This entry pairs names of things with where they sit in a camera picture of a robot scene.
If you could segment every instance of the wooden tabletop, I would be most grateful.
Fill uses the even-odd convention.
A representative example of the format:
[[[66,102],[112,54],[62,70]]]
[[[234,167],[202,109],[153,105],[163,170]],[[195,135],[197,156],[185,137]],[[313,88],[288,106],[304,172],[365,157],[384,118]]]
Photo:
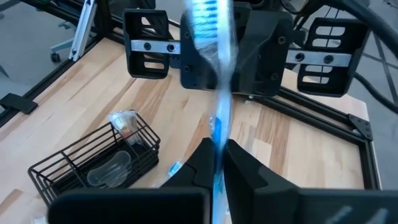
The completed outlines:
[[[159,164],[133,187],[161,184],[169,167],[186,160],[209,136],[210,91],[182,88],[178,70],[163,80],[131,78],[124,47],[103,39],[35,101],[30,115],[13,117],[0,129],[0,223],[30,223],[45,205],[28,168],[108,122],[113,111],[134,109],[160,136]],[[295,89],[286,70],[283,86]],[[365,103],[311,96],[368,119]],[[358,148],[253,102],[234,100],[231,139],[262,163],[301,187],[362,189]]]

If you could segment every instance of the toothbrush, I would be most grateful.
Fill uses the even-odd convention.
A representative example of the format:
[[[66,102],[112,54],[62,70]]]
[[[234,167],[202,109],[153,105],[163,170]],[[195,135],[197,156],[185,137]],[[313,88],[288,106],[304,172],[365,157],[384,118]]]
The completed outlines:
[[[190,25],[193,42],[217,74],[218,99],[212,139],[216,145],[213,180],[212,223],[221,224],[226,207],[223,174],[223,151],[231,126],[232,96],[230,81],[236,60],[234,26],[231,21],[229,0],[192,0]]]

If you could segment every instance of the black cable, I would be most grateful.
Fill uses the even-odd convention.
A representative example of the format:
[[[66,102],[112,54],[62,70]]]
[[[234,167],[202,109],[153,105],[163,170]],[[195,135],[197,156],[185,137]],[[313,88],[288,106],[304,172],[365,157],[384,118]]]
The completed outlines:
[[[333,0],[329,3],[331,6],[337,4],[342,10],[363,21],[398,58],[398,34],[379,15],[357,0]]]
[[[355,73],[354,78],[357,79],[364,87],[367,89],[367,91],[378,101],[380,102],[383,106],[394,112],[395,114],[398,114],[398,106],[393,104],[393,102],[389,101],[385,96],[383,96],[381,93],[379,93],[373,86],[372,84],[367,81],[362,75]]]
[[[290,14],[292,15],[297,15],[298,13],[300,13],[300,11],[296,10],[293,5],[291,5],[291,3],[289,2],[289,0],[279,0],[280,5]]]
[[[169,24],[170,24],[171,26],[174,26],[174,27],[180,28],[180,24],[179,24],[179,23],[177,23],[177,22],[174,22],[174,21],[171,21],[171,20],[169,20]]]
[[[300,30],[304,26],[304,24],[308,20],[308,18],[309,18],[309,16],[303,16],[301,21],[299,22],[299,24],[297,24],[297,26],[295,27],[295,30]]]

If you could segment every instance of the rectangular cutout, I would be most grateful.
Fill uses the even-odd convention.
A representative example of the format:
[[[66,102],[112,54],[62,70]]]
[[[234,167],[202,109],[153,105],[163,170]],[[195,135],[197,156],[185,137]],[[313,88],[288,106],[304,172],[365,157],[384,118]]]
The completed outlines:
[[[146,68],[164,69],[164,64],[162,63],[144,62],[144,66]]]
[[[336,48],[339,47],[341,44],[341,40],[333,40],[331,41],[330,39],[321,39],[317,38],[312,41],[312,45],[314,47],[331,47],[331,48]]]
[[[345,33],[345,27],[327,27],[320,26],[317,28],[316,33],[318,35],[332,35],[332,36],[341,36]]]
[[[330,73],[333,67],[331,66],[320,66],[320,65],[307,65],[305,67],[305,71],[307,72],[322,72],[322,73]]]
[[[307,75],[304,77],[303,81],[306,83],[327,84],[329,82],[329,78]]]

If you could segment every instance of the wire basket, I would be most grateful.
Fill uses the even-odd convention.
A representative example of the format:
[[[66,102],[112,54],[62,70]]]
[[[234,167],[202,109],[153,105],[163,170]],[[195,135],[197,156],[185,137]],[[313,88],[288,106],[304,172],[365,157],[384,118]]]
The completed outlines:
[[[65,149],[52,154],[34,164],[28,170],[29,177],[39,191],[40,196],[49,206],[60,194],[79,188],[110,188],[106,184],[92,186],[87,180],[89,171],[106,164],[120,151],[131,157],[125,180],[117,188],[127,188],[150,171],[159,162],[160,138],[137,115],[137,131],[140,143],[130,145],[111,123],[107,123],[92,133],[87,134]]]

